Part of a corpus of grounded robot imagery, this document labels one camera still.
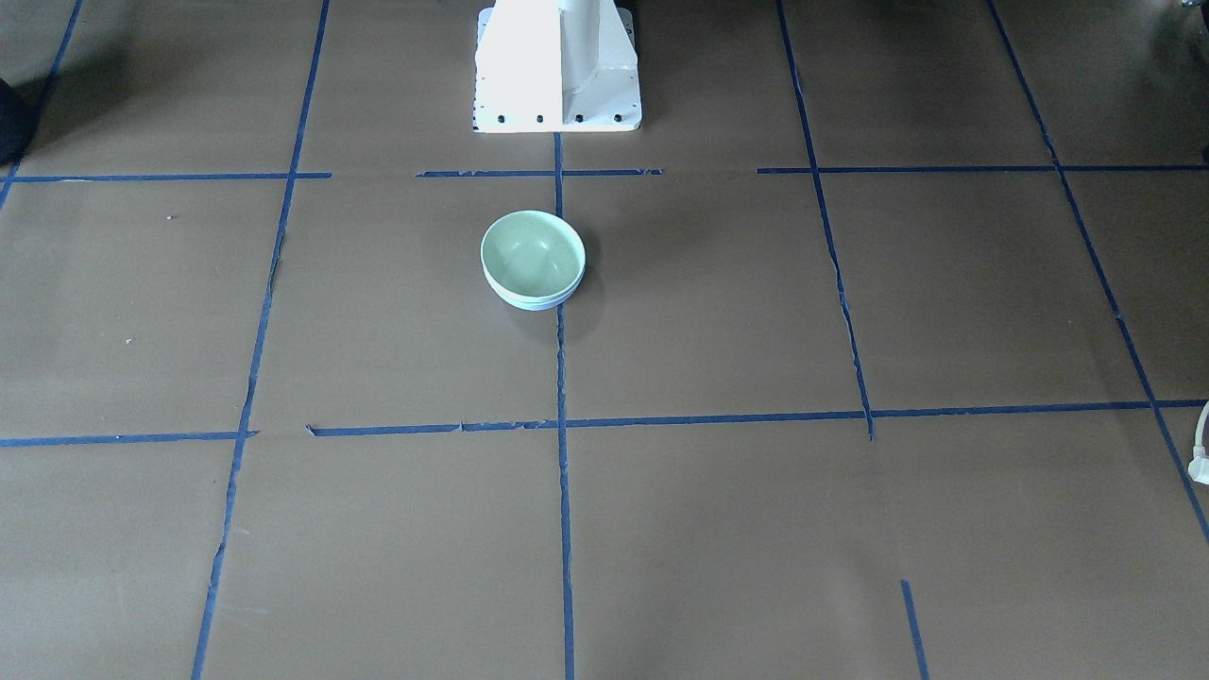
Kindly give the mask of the blue bowl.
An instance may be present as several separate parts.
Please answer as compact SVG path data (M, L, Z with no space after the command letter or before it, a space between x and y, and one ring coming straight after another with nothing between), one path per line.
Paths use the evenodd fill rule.
M544 311L569 300L584 280L586 271L548 270L532 272L496 272L484 270L488 288L501 301L525 311Z

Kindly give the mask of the white mounting pillar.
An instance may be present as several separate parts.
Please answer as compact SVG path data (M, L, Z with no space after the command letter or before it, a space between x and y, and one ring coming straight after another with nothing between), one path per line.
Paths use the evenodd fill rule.
M640 129L638 39L614 1L497 1L478 15L472 129Z

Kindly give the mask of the green bowl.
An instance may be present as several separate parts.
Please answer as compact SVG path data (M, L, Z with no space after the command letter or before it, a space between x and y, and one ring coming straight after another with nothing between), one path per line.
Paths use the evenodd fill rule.
M551 212L519 211L501 217L484 234L481 267L496 272L588 270L586 246L562 218Z

